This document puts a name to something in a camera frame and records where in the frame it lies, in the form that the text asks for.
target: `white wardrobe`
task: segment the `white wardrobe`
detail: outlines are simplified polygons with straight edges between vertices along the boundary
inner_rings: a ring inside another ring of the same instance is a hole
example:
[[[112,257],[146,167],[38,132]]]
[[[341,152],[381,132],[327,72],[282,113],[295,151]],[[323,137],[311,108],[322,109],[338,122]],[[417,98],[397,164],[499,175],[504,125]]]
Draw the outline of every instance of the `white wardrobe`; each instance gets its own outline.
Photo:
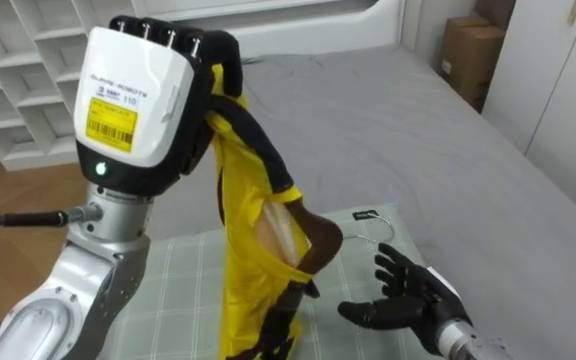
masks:
[[[519,0],[482,115],[576,202],[576,0]]]

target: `barcode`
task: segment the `barcode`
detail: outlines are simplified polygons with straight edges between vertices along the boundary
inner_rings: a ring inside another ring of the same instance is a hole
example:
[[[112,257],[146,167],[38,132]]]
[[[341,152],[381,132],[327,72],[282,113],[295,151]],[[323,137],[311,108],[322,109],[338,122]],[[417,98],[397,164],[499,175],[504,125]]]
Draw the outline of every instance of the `barcode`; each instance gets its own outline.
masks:
[[[132,134],[125,131],[121,131],[117,128],[102,124],[98,121],[89,121],[88,128],[101,133],[102,135],[111,137],[116,140],[120,140],[127,144],[132,144]]]

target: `white shelving unit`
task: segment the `white shelving unit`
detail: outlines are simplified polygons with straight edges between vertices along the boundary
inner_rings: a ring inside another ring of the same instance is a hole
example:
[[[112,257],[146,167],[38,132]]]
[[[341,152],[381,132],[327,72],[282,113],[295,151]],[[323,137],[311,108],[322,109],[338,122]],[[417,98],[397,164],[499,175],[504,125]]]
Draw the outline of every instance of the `white shelving unit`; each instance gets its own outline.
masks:
[[[135,0],[141,6],[141,0]],[[0,162],[77,160],[72,114],[88,34],[131,0],[0,0]]]

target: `yellow barcode label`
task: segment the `yellow barcode label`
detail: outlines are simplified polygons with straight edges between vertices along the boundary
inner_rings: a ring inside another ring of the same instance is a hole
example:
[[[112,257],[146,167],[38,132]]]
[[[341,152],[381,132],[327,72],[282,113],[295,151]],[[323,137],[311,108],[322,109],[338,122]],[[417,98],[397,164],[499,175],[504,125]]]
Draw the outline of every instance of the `yellow barcode label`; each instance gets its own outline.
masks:
[[[86,136],[117,150],[130,152],[137,113],[98,98],[90,100]]]

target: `green indicator light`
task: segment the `green indicator light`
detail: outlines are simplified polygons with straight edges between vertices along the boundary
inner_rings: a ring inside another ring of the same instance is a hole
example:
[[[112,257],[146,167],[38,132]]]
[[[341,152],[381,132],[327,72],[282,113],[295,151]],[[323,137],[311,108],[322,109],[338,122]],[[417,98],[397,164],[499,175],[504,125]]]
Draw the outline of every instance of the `green indicator light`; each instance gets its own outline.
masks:
[[[106,166],[105,162],[97,163],[97,166],[95,166],[95,171],[99,176],[106,176],[108,173],[108,166]]]

